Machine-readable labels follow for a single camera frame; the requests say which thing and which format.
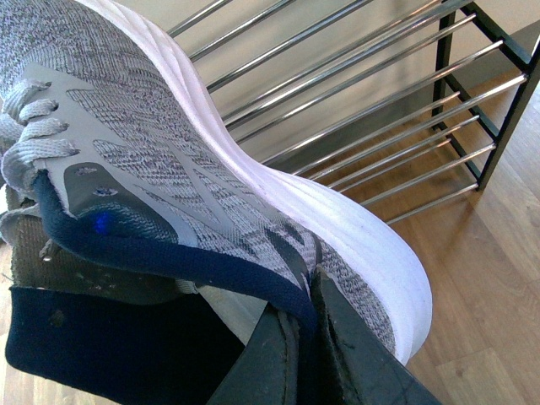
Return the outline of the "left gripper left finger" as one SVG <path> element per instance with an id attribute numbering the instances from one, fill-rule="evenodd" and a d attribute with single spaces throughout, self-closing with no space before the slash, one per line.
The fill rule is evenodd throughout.
<path id="1" fill-rule="evenodd" d="M 251 338 L 213 394 L 215 404 L 299 404 L 304 366 L 300 325 L 265 310 Z"/>

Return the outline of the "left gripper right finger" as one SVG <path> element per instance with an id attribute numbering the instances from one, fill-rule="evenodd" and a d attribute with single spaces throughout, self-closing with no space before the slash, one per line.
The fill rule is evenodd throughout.
<path id="1" fill-rule="evenodd" d="M 314 274 L 320 404 L 438 404 L 390 353 L 321 266 Z"/>

